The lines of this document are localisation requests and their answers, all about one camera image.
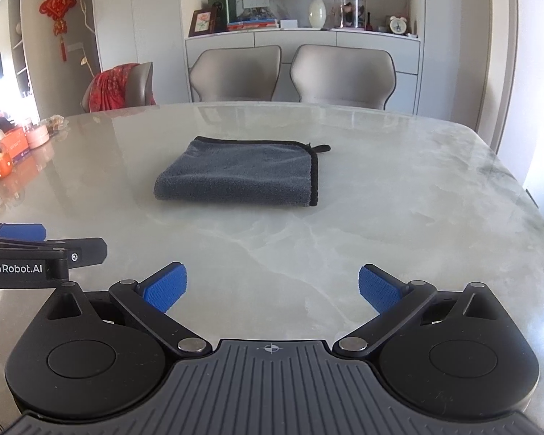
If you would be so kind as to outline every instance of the red chinese knot ornament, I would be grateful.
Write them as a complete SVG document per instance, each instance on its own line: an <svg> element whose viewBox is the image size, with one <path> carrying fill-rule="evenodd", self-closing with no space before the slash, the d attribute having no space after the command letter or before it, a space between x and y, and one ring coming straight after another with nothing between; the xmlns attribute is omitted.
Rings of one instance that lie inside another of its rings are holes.
<svg viewBox="0 0 544 435"><path fill-rule="evenodd" d="M41 14L46 14L53 18L55 36L60 36L60 48L62 52L62 60L67 61L67 50L64 47L63 34L67 33L67 22L64 20L64 15L67 11L77 4L77 0L45 0L41 4L39 11Z"/></svg>

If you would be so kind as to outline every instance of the screw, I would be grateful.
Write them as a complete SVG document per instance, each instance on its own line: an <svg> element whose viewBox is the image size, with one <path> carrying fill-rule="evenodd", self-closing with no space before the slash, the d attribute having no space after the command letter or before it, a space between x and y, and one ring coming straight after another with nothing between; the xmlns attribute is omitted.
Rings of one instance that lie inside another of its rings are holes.
<svg viewBox="0 0 544 435"><path fill-rule="evenodd" d="M339 347L344 351L363 351L368 343L360 337L345 337L339 341Z"/></svg>
<svg viewBox="0 0 544 435"><path fill-rule="evenodd" d="M186 353L200 353L205 350L205 347L207 347L207 342L198 337L187 337L181 339L177 344L177 348Z"/></svg>

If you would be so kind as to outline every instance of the white vase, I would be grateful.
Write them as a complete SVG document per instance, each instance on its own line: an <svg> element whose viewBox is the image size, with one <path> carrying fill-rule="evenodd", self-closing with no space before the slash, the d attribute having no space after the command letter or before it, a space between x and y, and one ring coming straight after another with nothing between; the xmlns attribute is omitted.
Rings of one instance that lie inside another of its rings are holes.
<svg viewBox="0 0 544 435"><path fill-rule="evenodd" d="M323 0L312 0L309 6L309 21L313 28L322 28L326 21L326 6Z"/></svg>

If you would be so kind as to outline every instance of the blue gripper pad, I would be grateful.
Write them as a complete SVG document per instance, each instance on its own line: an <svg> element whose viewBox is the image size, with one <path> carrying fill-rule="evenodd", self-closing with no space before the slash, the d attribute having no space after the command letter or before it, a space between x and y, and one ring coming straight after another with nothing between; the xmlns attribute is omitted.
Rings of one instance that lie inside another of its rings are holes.
<svg viewBox="0 0 544 435"><path fill-rule="evenodd" d="M401 301L404 286L405 283L374 265L365 265L358 272L358 291L380 314Z"/></svg>
<svg viewBox="0 0 544 435"><path fill-rule="evenodd" d="M167 265L139 283L139 295L161 312L167 312L183 296L187 288L187 272L179 262Z"/></svg>
<svg viewBox="0 0 544 435"><path fill-rule="evenodd" d="M42 242L46 239L46 229L42 224L1 224L0 237L27 242Z"/></svg>

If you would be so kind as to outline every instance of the crosshair marking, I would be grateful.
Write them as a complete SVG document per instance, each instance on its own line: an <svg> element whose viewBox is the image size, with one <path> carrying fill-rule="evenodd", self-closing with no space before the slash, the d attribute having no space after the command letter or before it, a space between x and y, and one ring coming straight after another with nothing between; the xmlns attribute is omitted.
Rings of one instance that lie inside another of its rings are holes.
<svg viewBox="0 0 544 435"><path fill-rule="evenodd" d="M275 345L274 343L269 343L264 347L264 350L268 353L274 353L276 351L282 350L278 345Z"/></svg>

